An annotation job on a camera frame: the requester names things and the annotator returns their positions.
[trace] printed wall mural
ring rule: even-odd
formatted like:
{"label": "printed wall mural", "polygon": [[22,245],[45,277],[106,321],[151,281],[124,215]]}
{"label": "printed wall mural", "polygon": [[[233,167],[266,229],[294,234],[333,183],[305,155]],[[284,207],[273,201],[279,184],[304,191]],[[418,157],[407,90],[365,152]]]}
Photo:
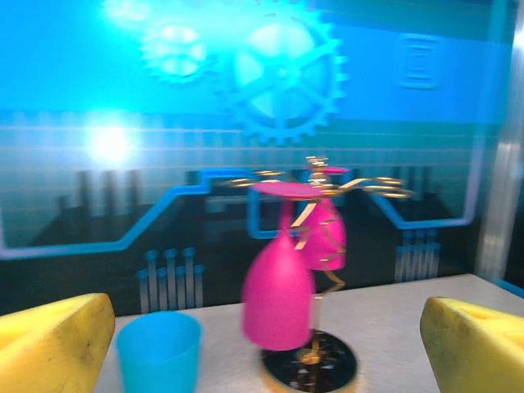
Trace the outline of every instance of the printed wall mural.
{"label": "printed wall mural", "polygon": [[414,191],[336,199],[347,287],[471,272],[514,5],[412,3],[7,6],[0,312],[88,291],[117,314],[239,301],[279,202],[224,182],[304,182],[312,155],[352,169],[336,182]]}

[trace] square icon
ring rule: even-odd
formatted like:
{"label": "square icon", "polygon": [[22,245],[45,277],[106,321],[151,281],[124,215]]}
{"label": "square icon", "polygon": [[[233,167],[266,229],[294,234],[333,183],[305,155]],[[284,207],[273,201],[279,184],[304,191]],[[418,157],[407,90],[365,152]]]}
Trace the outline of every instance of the square icon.
{"label": "square icon", "polygon": [[438,37],[402,34],[398,46],[396,79],[402,88],[436,88],[443,43]]}

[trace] pink disc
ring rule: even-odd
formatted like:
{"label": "pink disc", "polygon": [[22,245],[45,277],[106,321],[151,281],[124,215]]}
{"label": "pink disc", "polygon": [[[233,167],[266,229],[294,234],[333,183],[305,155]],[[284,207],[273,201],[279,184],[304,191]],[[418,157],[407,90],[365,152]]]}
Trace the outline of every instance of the pink disc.
{"label": "pink disc", "polygon": [[347,168],[338,168],[336,166],[328,166],[325,170],[325,174],[344,174],[346,172],[349,172],[351,169]]}
{"label": "pink disc", "polygon": [[315,199],[320,198],[322,193],[309,184],[302,183],[257,183],[252,186],[256,191],[263,194],[275,195],[286,199]]}

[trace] white table surface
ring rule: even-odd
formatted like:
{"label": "white table surface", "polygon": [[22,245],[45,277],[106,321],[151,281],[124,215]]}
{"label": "white table surface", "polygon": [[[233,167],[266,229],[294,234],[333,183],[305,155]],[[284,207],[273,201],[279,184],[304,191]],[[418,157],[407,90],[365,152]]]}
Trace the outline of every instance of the white table surface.
{"label": "white table surface", "polygon": [[[337,292],[323,301],[321,328],[359,358],[359,392],[438,393],[418,330],[426,299],[446,296],[524,316],[524,300],[473,275]],[[269,393],[258,375],[257,348],[240,330],[240,305],[185,311],[205,329],[199,393]],[[115,337],[137,316],[116,319],[96,393],[120,393]]]}

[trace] cog wheel illustration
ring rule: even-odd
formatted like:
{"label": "cog wheel illustration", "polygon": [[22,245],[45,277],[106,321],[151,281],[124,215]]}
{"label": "cog wheel illustration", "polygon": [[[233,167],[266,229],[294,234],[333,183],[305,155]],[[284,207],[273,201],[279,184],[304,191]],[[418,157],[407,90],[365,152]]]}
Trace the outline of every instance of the cog wheel illustration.
{"label": "cog wheel illustration", "polygon": [[319,17],[304,4],[270,0],[246,11],[249,29],[217,63],[220,101],[245,135],[299,142],[337,111],[346,58]]}
{"label": "cog wheel illustration", "polygon": [[142,39],[142,53],[151,73],[172,84],[200,77],[210,57],[197,29],[178,18],[154,24]]}

